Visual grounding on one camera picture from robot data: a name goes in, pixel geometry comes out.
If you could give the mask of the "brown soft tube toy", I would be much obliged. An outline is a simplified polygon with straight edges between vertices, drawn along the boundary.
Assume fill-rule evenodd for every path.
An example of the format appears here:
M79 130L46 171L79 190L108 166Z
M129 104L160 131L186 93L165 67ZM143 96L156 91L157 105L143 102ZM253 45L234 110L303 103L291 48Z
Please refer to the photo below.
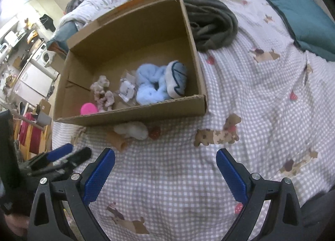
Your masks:
M107 131L106 138L109 144L112 145L112 147L119 152L124 152L128 146L128 134L118 134L113 130L109 130Z

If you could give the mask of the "pink soft ball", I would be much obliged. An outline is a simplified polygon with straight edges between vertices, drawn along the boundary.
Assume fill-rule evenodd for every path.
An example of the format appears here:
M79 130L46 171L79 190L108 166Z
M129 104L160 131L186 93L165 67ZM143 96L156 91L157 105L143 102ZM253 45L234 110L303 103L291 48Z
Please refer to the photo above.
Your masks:
M80 108L80 115L91 115L91 114L96 114L98 113L99 110L97 106L91 102L87 102L82 105Z

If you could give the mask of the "white fluffy plush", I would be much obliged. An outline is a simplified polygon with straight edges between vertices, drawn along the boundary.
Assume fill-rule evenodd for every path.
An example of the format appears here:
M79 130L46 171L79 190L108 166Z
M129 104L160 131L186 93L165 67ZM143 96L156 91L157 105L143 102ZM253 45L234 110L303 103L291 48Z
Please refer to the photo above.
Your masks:
M147 139L148 128L142 122L127 122L115 125L113 131L125 138L135 138L139 141Z

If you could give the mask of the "light blue fluffy plush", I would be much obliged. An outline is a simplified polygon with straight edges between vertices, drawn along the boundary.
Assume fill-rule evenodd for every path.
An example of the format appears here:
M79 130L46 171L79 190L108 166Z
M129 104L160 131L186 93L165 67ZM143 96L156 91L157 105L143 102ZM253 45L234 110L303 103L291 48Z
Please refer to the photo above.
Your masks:
M140 105L150 105L171 99L167 93L165 80L166 66L146 63L136 70L136 101Z

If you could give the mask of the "white and blue sock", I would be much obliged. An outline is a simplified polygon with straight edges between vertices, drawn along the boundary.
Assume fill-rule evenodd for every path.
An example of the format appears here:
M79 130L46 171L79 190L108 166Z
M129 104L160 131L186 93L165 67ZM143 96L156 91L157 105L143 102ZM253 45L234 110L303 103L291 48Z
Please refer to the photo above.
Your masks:
M184 96L187 83L187 68L179 61L172 61L167 65L165 73L167 93L171 98Z

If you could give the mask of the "beige cloth with tag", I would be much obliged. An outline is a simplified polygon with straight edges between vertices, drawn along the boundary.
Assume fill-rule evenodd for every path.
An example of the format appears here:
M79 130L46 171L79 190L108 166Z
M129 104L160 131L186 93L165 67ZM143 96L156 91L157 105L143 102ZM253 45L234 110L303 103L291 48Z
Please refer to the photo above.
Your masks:
M120 103L127 107L136 106L137 84L136 71L125 70L121 77L118 89L116 91Z

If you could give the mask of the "small cardboard box on floor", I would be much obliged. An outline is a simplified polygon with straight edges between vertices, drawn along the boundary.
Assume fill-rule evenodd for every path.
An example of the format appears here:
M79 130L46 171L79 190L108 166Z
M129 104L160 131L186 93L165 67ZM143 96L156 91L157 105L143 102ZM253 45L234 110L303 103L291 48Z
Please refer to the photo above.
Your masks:
M51 109L51 104L46 99L41 99L39 104L36 106L36 113L39 114L40 112L49 115Z

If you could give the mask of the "white washing machine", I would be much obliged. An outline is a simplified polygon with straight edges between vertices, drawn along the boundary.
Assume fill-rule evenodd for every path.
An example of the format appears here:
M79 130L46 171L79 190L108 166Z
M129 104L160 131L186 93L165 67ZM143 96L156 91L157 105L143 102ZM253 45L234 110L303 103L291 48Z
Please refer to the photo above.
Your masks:
M50 67L52 60L54 59L55 52L49 51L47 49L46 43L43 42L37 51L35 51L34 55L32 56L32 59L35 60L38 64L40 64L42 67Z

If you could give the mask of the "checked dog print bedsheet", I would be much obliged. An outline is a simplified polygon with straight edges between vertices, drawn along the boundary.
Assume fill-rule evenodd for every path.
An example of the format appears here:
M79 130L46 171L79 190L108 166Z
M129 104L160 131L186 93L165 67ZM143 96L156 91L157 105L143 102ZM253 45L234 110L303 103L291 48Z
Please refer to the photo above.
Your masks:
M109 240L223 239L242 204L218 169L220 149L265 180L291 179L303 240L321 237L334 216L334 61L296 47L266 0L218 1L237 17L238 33L227 47L196 49L204 115L141 121L147 139L128 138L124 152L106 138L121 123L53 122L55 146L75 139L92 160L115 152L89 204Z

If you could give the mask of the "open brown cardboard box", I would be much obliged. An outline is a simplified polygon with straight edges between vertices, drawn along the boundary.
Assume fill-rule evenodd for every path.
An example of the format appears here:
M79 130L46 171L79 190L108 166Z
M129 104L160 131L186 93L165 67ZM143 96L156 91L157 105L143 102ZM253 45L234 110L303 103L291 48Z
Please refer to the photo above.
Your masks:
M68 40L53 119L81 126L204 115L206 86L183 0L131 0L100 16ZM119 89L125 71L145 63L180 61L187 68L185 96L129 107L117 98L111 111L81 115L94 99L90 86L104 75Z

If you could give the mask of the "black garment hanging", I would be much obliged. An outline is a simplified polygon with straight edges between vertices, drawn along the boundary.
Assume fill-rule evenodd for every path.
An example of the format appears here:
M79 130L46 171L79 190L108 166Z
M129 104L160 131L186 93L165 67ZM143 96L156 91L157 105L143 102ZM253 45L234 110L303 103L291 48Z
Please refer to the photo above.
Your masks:
M50 30L51 32L55 32L56 27L54 26L53 19L49 17L47 14L44 14L39 18L42 26L45 27L46 30Z

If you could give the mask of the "teal cushion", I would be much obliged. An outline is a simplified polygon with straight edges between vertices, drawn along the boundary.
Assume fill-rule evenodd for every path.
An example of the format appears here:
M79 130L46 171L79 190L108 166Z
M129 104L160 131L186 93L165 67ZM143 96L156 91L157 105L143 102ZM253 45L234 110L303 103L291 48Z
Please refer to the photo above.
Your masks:
M313 0L266 0L281 17L296 47L334 61L334 21Z

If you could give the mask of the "dark grey folded cloth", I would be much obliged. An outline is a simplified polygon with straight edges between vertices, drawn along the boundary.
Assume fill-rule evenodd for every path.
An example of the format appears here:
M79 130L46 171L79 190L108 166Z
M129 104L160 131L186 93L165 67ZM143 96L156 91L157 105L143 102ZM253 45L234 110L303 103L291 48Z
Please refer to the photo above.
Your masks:
M205 53L232 44L238 33L235 14L218 0L184 0L196 49Z

